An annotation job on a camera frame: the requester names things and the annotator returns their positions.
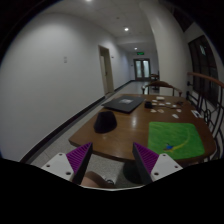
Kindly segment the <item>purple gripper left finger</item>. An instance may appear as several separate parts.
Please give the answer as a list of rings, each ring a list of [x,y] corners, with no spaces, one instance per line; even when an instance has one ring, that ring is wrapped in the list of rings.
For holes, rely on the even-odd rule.
[[[42,169],[80,185],[92,152],[92,143],[79,146],[67,154],[60,152],[43,165]]]

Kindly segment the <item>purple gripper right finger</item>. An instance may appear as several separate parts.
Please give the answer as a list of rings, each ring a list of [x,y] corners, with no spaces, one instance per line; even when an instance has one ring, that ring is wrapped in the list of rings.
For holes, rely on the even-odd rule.
[[[157,154],[138,143],[133,143],[132,152],[144,185],[155,182],[182,169],[166,153]]]

